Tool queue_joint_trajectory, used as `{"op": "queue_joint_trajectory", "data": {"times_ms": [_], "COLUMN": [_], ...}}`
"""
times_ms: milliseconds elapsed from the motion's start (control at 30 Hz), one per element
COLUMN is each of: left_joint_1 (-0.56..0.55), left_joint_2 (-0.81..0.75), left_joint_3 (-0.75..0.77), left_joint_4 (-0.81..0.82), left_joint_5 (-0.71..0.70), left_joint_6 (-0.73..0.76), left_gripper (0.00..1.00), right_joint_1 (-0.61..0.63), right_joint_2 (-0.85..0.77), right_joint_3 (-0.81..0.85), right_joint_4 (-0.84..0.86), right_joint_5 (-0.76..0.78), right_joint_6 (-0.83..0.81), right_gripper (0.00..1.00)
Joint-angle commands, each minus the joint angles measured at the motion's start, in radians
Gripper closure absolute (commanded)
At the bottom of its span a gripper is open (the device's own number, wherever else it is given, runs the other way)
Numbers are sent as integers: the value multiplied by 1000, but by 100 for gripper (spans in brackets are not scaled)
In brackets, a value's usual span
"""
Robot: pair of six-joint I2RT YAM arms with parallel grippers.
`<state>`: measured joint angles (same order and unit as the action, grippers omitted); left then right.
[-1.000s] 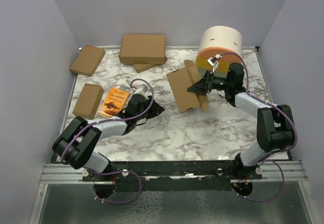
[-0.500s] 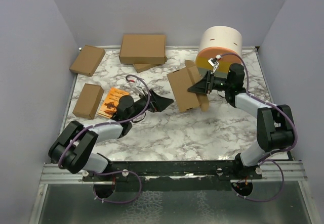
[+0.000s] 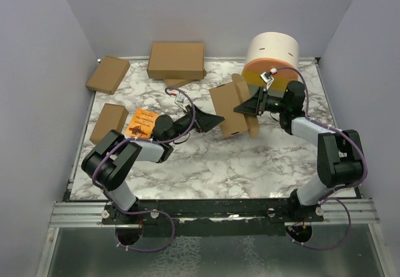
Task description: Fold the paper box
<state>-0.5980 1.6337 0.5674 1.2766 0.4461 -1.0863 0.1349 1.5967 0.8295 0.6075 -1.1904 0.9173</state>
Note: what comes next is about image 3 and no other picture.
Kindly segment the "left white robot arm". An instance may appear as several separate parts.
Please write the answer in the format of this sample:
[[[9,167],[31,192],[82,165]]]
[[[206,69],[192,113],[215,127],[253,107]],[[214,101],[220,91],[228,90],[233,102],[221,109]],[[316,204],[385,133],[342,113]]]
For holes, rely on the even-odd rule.
[[[86,155],[81,169],[117,207],[116,216],[123,223],[132,223],[138,216],[138,197],[129,189],[126,178],[133,164],[137,161],[163,163],[173,152],[171,144],[177,139],[191,130],[206,133],[223,121],[222,116],[187,106],[185,115],[175,121],[167,114],[158,116],[150,139],[127,138],[112,129]]]

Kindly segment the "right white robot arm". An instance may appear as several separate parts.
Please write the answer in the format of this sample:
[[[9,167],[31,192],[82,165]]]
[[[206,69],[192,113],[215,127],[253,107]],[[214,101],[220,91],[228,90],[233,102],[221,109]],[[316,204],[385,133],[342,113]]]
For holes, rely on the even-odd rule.
[[[317,147],[316,175],[287,199],[287,215],[293,221],[302,221],[318,202],[339,189],[354,186],[367,172],[358,132],[342,131],[308,117],[303,110],[307,97],[303,83],[290,81],[281,98],[259,87],[253,97],[234,108],[237,113],[251,116],[265,111],[278,113],[281,129]]]

